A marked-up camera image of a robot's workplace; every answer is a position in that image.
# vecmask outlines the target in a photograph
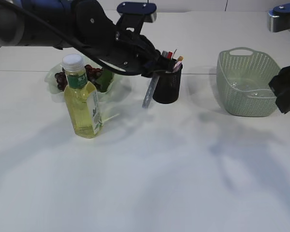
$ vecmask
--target grapes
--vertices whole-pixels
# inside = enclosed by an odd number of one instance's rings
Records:
[[[57,85],[57,88],[58,88],[59,90],[61,90],[61,91],[64,91],[64,89],[66,88],[66,86],[67,86],[67,85],[65,85],[65,84],[58,84],[58,85]]]
[[[59,72],[56,73],[56,74],[55,74],[55,78],[57,79],[60,75],[61,75],[61,73],[59,73]]]
[[[67,78],[66,78],[65,75],[61,75],[61,76],[59,76],[59,77],[57,78],[57,83],[58,83],[58,84],[63,84],[63,83],[65,83],[65,82],[67,82]]]
[[[92,67],[91,67],[91,65],[88,64],[88,65],[85,65],[85,69],[86,69],[86,71],[87,71],[87,70],[91,70]]]
[[[101,90],[102,85],[98,84],[96,80],[102,76],[103,69],[95,69],[91,65],[85,65],[87,79],[95,85],[98,91]],[[62,68],[62,72],[55,74],[55,79],[58,83],[57,88],[64,91],[65,87],[68,85],[68,81],[65,75],[65,70]]]

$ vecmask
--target pen holder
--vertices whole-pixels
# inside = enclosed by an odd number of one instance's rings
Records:
[[[158,72],[159,81],[157,83],[153,99],[162,104],[170,104],[178,99],[180,78],[183,65],[176,72],[166,73]]]

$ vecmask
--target white bottle cap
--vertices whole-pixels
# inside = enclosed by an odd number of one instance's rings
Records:
[[[68,72],[78,72],[84,69],[84,59],[79,54],[70,54],[62,59],[62,66]]]

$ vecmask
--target basket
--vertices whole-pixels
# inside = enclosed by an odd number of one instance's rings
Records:
[[[236,50],[251,55],[232,55]],[[219,54],[217,87],[225,109],[232,115],[265,117],[277,106],[276,97],[268,86],[280,71],[277,63],[266,53],[238,47]]]

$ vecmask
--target black cable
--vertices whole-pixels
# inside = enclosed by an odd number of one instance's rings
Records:
[[[98,59],[96,57],[92,57],[90,53],[88,53],[86,50],[84,50],[80,45],[78,45],[74,41],[72,41],[69,38],[67,38],[67,36],[64,33],[62,33],[60,30],[58,30],[57,28],[49,25],[43,19],[39,18],[38,16],[32,14],[31,12],[29,12],[29,11],[23,9],[23,8],[20,8],[20,7],[14,5],[12,3],[9,3],[6,0],[0,0],[0,5],[8,8],[9,10],[12,10],[14,12],[21,13],[24,16],[33,18],[35,21],[37,21],[38,23],[40,23],[43,26],[45,26],[46,28],[48,28],[55,35],[57,35],[61,39],[65,40],[68,44],[70,44],[76,50],[78,50],[79,52],[83,53],[85,56],[87,56],[88,58],[92,59],[94,62],[96,62],[97,64],[101,65],[102,67],[108,69],[109,71],[111,71],[113,73],[117,73],[119,75],[124,75],[124,76],[136,76],[136,75],[140,75],[141,74],[139,72],[124,72],[124,71],[120,71],[118,69],[114,69],[113,67],[107,65],[106,63],[104,63],[100,59]]]

